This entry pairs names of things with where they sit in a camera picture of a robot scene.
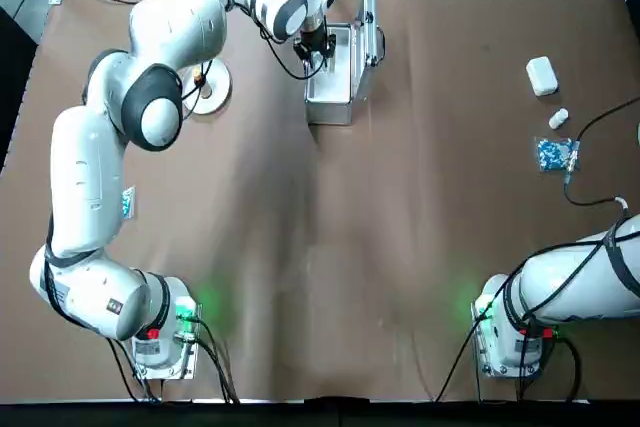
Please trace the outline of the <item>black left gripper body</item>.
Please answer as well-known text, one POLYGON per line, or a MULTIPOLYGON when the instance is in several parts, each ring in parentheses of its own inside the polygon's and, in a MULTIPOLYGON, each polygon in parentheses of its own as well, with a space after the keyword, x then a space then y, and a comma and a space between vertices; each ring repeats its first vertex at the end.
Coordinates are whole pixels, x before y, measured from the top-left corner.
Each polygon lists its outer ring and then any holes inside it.
POLYGON ((312 53, 318 52, 323 55, 327 36, 334 36, 329 33, 327 26, 319 26, 317 29, 311 31, 301 30, 298 43, 304 43, 310 48, 312 53))

